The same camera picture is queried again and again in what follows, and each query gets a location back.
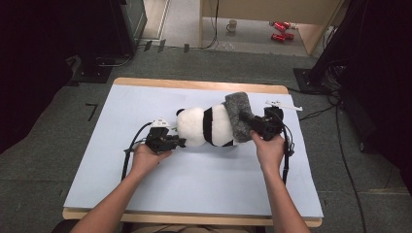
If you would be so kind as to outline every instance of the gray cloth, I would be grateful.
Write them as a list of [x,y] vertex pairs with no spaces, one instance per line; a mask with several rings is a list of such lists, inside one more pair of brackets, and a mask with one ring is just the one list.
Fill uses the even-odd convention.
[[241,120],[240,113],[253,116],[251,104],[249,103],[248,94],[245,92],[236,92],[225,96],[224,107],[229,115],[230,124],[233,130],[233,138],[239,143],[246,143],[252,140],[249,132],[252,128],[249,124]]

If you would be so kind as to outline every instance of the person's left hand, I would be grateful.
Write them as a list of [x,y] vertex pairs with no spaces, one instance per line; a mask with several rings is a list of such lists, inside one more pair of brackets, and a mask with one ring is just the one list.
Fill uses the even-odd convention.
[[161,160],[170,154],[172,154],[171,150],[156,154],[148,146],[141,144],[134,151],[130,174],[146,177]]

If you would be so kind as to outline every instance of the gray carpet floor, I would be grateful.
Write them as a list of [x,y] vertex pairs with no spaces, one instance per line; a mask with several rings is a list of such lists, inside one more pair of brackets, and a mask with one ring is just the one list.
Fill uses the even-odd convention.
[[[297,88],[292,68],[316,58],[215,50],[156,48],[113,69],[108,83],[64,86],[30,134],[0,154],[0,232],[51,232],[112,82],[118,77],[227,83],[281,84]],[[325,96],[291,92],[301,117],[325,109]],[[98,104],[91,120],[92,107]],[[324,222],[313,232],[362,232],[360,209],[339,150],[335,110],[301,122]],[[358,189],[367,232],[411,232],[412,199],[399,172],[383,156],[359,152],[359,138],[344,110],[337,111],[342,145]]]

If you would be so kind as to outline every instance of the wooden table edge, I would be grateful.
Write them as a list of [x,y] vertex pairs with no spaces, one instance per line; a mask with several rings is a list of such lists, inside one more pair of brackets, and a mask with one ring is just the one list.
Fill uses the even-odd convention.
[[185,89],[245,91],[245,92],[271,93],[271,94],[289,94],[288,89],[285,86],[272,85],[272,84],[219,83],[219,82],[203,82],[203,81],[177,81],[177,80],[158,80],[158,79],[122,78],[122,77],[115,79],[113,84],[168,87],[168,88],[185,88]]
[[[88,209],[67,208],[63,209],[65,219],[82,219]],[[319,227],[322,224],[321,217],[304,217],[308,227]],[[190,215],[190,214],[163,214],[152,213],[142,214],[138,212],[127,212],[123,214],[120,221],[125,222],[146,222],[146,223],[171,223],[171,224],[211,224],[211,225],[253,225],[271,226],[273,225],[271,216],[219,216],[219,215]]]

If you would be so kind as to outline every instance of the person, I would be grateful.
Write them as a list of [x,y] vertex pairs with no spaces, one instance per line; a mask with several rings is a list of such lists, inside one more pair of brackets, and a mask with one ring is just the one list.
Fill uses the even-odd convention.
[[[253,130],[251,137],[257,147],[257,159],[266,184],[275,232],[309,232],[280,176],[279,167],[284,156],[284,139],[277,135],[266,142]],[[115,232],[139,183],[161,160],[171,154],[172,151],[154,154],[146,145],[140,145],[134,152],[129,174],[107,197],[85,215],[71,232]]]

